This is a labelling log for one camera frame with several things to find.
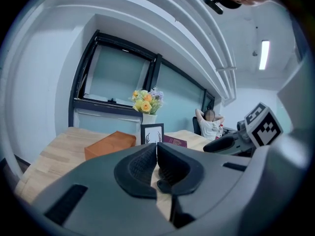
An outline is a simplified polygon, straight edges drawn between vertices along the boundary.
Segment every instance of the wooden table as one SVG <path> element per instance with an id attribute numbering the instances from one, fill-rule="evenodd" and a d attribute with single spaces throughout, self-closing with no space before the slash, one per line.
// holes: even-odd
<path id="1" fill-rule="evenodd" d="M 39 155 L 23 174 L 15 188 L 15 193 L 28 203 L 48 185 L 62 177 L 85 161 L 84 147 L 87 147 L 109 134 L 101 134 L 85 129 L 70 127 L 65 133 L 55 138 Z M 187 147 L 203 151 L 203 147 L 210 141 L 187 130 L 181 130 L 166 135 L 187 141 Z M 156 182 L 158 165 L 155 168 L 151 186 L 157 189 L 157 206 L 168 219 L 171 209 L 171 196 L 159 191 Z"/>

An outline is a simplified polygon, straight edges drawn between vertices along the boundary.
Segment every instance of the white shirt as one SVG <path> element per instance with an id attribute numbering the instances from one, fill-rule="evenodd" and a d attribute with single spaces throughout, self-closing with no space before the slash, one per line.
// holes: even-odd
<path id="1" fill-rule="evenodd" d="M 199 123 L 201 135 L 211 140 L 211 142 L 214 141 L 216 139 L 220 125 L 221 125 L 220 120 L 206 121 L 202 119 L 201 122 Z"/>

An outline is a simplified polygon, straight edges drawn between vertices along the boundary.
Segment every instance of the window frame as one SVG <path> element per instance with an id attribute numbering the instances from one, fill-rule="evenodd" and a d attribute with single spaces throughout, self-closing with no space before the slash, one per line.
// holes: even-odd
<path id="1" fill-rule="evenodd" d="M 204 91 L 201 109 L 203 109 L 205 99 L 208 95 L 211 99 L 213 99 L 213 101 L 215 99 L 203 86 L 201 86 L 197 81 L 195 81 L 188 74 L 176 67 L 174 64 L 165 60 L 161 54 L 155 54 L 132 42 L 105 33 L 101 33 L 99 30 L 96 30 L 81 56 L 73 79 L 68 108 L 69 127 L 73 127 L 74 125 L 73 118 L 75 109 L 86 109 L 91 111 L 134 117 L 143 116 L 142 113 L 135 111 L 131 106 L 128 105 L 117 104 L 115 102 L 111 102 L 110 100 L 104 102 L 83 98 L 87 76 L 90 70 L 95 50 L 98 45 L 108 46 L 121 51 L 125 50 L 133 55 L 150 61 L 150 65 L 148 67 L 148 71 L 142 87 L 144 90 L 150 91 L 157 84 L 160 66 L 161 64 L 164 64 Z"/>
<path id="2" fill-rule="evenodd" d="M 211 109 L 211 110 L 214 109 L 214 104 L 215 104 L 215 99 L 216 99 L 216 98 L 215 98 L 213 95 L 211 95 L 211 94 L 205 89 L 205 93 L 204 93 L 204 96 L 203 96 L 203 102 L 202 102 L 201 111 L 203 111 L 203 109 L 204 109 L 204 107 L 205 107 L 206 98 L 209 98 L 209 99 L 211 100 L 210 103 L 212 103 L 212 104 L 211 104 L 211 108 L 208 108 L 208 107 L 207 107 L 207 110 L 208 110 L 208 109 Z"/>

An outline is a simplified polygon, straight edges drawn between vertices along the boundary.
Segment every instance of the white vase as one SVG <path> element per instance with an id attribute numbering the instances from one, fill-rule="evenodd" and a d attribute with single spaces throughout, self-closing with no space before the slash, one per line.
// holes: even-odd
<path id="1" fill-rule="evenodd" d="M 142 124 L 155 124 L 157 116 L 143 114 Z M 141 145 L 141 125 L 137 126 L 136 146 Z"/>
<path id="2" fill-rule="evenodd" d="M 157 116 L 143 114 L 142 124 L 155 124 Z"/>

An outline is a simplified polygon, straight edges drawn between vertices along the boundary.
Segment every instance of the purple flower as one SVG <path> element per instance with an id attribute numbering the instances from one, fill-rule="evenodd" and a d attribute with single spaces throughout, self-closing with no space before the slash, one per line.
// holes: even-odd
<path id="1" fill-rule="evenodd" d="M 164 97 L 164 93 L 161 92 L 161 91 L 158 91 L 157 88 L 153 88 L 150 92 L 149 92 L 150 95 L 152 95 L 152 97 L 156 100 L 160 100 L 162 101 L 163 100 L 163 97 Z"/>

